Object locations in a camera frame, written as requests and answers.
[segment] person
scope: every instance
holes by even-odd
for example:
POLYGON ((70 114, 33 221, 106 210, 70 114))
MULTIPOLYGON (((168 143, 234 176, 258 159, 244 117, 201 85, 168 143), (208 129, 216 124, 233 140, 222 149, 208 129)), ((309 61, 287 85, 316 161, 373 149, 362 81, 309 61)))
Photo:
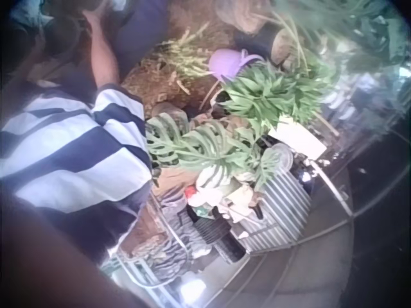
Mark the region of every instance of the person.
POLYGON ((101 22, 107 2, 83 11, 93 78, 84 62, 61 77, 61 87, 32 99, 4 125, 0 157, 3 189, 36 207, 97 265, 134 226, 150 193, 143 105, 119 83, 164 38, 168 4, 138 1, 111 48, 101 22))
POLYGON ((148 308, 120 289, 42 217, 2 194, 2 307, 148 308))

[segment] purple pot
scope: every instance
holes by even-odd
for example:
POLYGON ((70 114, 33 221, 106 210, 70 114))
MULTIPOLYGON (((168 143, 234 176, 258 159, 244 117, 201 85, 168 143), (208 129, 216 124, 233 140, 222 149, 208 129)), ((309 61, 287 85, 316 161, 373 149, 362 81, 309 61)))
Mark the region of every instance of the purple pot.
POLYGON ((252 60, 264 60, 264 58, 258 55, 248 55, 245 49, 241 52, 232 49, 218 49, 211 56, 208 66, 214 77, 224 82, 223 76, 233 80, 241 68, 252 60))

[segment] greenery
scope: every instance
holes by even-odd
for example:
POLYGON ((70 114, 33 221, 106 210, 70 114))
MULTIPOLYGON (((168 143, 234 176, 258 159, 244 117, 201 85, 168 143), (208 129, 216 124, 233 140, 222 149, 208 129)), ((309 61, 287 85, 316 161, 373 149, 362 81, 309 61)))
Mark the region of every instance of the greenery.
POLYGON ((163 113, 147 121, 146 136, 152 160, 161 167, 201 170, 216 166, 211 180, 244 172, 256 175, 256 190, 274 176, 277 163, 267 149, 261 154, 257 140, 263 131, 256 121, 229 129, 229 123, 210 120, 189 129, 187 117, 173 119, 163 113))
POLYGON ((306 123, 319 110, 335 70, 309 51, 305 54, 308 73, 302 68, 284 73, 268 62, 245 68, 235 80, 223 85, 231 100, 221 106, 237 116, 255 119, 268 129, 276 127, 283 115, 306 123))
POLYGON ((180 78, 198 78, 210 74, 207 64, 209 52, 193 44, 207 27, 208 23, 192 34, 187 29, 180 39, 161 43, 162 52, 157 55, 163 62, 174 66, 180 78))
POLYGON ((385 0, 272 0, 274 21, 296 23, 309 46, 322 34, 345 37, 383 65, 400 63, 407 51, 407 24, 385 0))

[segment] dark pant leg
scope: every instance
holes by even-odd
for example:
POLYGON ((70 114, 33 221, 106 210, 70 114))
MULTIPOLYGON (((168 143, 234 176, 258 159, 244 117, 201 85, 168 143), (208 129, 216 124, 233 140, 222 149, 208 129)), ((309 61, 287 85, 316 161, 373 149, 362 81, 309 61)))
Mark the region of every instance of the dark pant leg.
MULTIPOLYGON (((111 42, 119 65, 120 80, 127 76, 151 48, 165 38, 168 2, 169 0, 137 0, 132 15, 111 42)), ((68 94, 85 103, 93 103, 97 88, 87 61, 68 67, 57 82, 68 94)))
POLYGON ((169 0, 137 0, 134 13, 112 42, 120 79, 166 38, 169 0))

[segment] striped shirt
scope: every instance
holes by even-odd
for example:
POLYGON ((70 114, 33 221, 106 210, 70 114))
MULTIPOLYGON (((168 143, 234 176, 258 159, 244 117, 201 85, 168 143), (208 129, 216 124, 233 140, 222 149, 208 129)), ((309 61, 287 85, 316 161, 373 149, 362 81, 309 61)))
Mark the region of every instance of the striped shirt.
POLYGON ((151 188, 138 98, 106 85, 89 108, 43 94, 0 134, 3 185, 101 262, 133 227, 151 188))

